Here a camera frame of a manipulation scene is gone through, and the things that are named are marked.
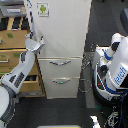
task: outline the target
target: drawer handle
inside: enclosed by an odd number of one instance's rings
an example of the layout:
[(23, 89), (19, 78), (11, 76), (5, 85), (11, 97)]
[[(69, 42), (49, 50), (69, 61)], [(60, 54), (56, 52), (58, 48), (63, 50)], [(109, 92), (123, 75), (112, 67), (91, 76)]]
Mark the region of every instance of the drawer handle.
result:
[(5, 61), (0, 61), (0, 63), (8, 63), (9, 59), (5, 60)]
[(60, 81), (60, 80), (52, 80), (52, 82), (55, 82), (57, 84), (65, 84), (65, 83), (67, 83), (69, 81), (70, 81), (70, 79), (65, 79), (65, 80), (62, 80), (62, 81)]
[(71, 62), (71, 60), (67, 60), (66, 62), (63, 62), (63, 63), (57, 63), (57, 62), (53, 62), (53, 61), (51, 61), (50, 63), (51, 63), (51, 64), (55, 64), (55, 65), (59, 65), (59, 66), (61, 66), (61, 65), (68, 64), (68, 63), (70, 63), (70, 62)]

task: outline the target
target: cabinet door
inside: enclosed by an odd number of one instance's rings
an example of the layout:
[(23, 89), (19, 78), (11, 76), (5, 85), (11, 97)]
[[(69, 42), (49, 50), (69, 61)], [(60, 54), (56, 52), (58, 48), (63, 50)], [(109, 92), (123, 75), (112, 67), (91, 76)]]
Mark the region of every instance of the cabinet door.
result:
[(82, 65), (81, 58), (39, 59), (42, 78), (79, 77)]
[[(10, 73), (14, 68), (15, 67), (13, 67), (13, 66), (9, 66), (9, 67), (0, 66), (0, 76), (4, 75), (6, 73)], [(30, 71), (29, 75), (39, 75), (36, 63), (33, 65), (33, 68)]]
[[(31, 25), (30, 10), (25, 0)], [(49, 16), (39, 15), (38, 1), (31, 1), (37, 38), (44, 37), (46, 45), (38, 57), (82, 56), (88, 31), (91, 0), (40, 0), (48, 3)]]
[(76, 98), (79, 79), (44, 79), (46, 96), (53, 98)]
[(26, 30), (0, 31), (0, 49), (25, 48)]

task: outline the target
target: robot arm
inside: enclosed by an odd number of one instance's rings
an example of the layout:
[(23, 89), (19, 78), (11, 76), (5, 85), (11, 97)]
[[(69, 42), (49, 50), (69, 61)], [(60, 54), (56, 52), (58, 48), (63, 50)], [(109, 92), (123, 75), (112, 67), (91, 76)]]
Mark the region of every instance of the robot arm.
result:
[(95, 70), (95, 66), (99, 61), (101, 69), (108, 69), (111, 64), (113, 55), (115, 54), (120, 42), (123, 39), (124, 36), (120, 35), (119, 33), (116, 33), (112, 36), (111, 46), (103, 47), (102, 50), (100, 47), (97, 48), (98, 50), (96, 49), (94, 55), (92, 69)]
[(19, 93), (24, 80), (33, 67), (35, 54), (39, 53), (44, 44), (43, 38), (37, 42), (30, 39), (30, 34), (26, 35), (25, 46), (27, 51), (21, 53), (19, 64), (10, 73), (2, 76), (0, 86), (0, 128), (6, 128), (12, 119), (15, 110), (13, 98)]

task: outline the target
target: cable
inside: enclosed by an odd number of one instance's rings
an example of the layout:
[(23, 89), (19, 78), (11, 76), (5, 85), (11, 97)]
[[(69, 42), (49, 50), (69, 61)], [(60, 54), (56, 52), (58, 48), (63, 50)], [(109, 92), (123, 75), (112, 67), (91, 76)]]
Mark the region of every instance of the cable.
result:
[(104, 124), (104, 128), (106, 128), (106, 125), (108, 123), (108, 125), (112, 128), (114, 128), (114, 126), (118, 123), (118, 112), (115, 112), (114, 109), (116, 107), (113, 106), (113, 112), (111, 113), (111, 115), (107, 118), (105, 124)]
[(83, 91), (80, 87), (79, 87), (79, 90), (80, 90), (82, 93), (87, 93), (87, 92), (89, 92), (89, 91), (92, 89), (92, 83), (91, 83), (91, 81), (86, 80), (86, 79), (80, 79), (80, 80), (84, 80), (84, 81), (89, 82), (89, 83), (90, 83), (90, 85), (91, 85), (91, 87), (90, 87), (87, 91)]
[(105, 0), (101, 0), (101, 1), (100, 1), (100, 0), (97, 0), (97, 1), (98, 1), (99, 3), (103, 3)]
[(123, 96), (123, 98), (122, 98), (122, 100), (121, 100), (121, 114), (120, 114), (120, 122), (119, 122), (118, 128), (120, 128), (120, 125), (121, 125), (123, 101), (124, 101), (125, 95), (126, 95), (127, 93), (128, 93), (128, 89), (127, 89), (126, 92), (124, 93), (124, 96)]
[(30, 0), (27, 0), (27, 6), (29, 6), (28, 4), (30, 5), (29, 8), (31, 8), (32, 7), (32, 4), (31, 4)]
[(91, 45), (91, 51), (94, 52), (95, 49), (96, 49), (96, 47), (99, 47), (99, 45), (93, 43), (93, 44)]
[(82, 70), (84, 70), (88, 66), (91, 66), (91, 61), (92, 61), (93, 56), (94, 56), (93, 52), (83, 53), (83, 61), (82, 61), (82, 66), (81, 66)]

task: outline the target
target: storage unit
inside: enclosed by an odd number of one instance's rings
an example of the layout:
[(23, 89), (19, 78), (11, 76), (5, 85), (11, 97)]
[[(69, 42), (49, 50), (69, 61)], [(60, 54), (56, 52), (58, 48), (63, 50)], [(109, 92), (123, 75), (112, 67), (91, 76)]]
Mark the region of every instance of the storage unit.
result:
[[(19, 29), (12, 31), (11, 26), (13, 20), (14, 18), (9, 19), (7, 30), (0, 31), (0, 77), (5, 73), (9, 73), (18, 65), (20, 54), (26, 51), (24, 44), (27, 30)], [(45, 96), (37, 57), (29, 76), (21, 87), (20, 92), (24, 96)]]
[(31, 0), (31, 8), (24, 3), (37, 38), (45, 40), (38, 61), (47, 98), (76, 98), (91, 0)]
[(3, 13), (3, 16), (26, 16), (23, 0), (0, 0), (0, 9)]

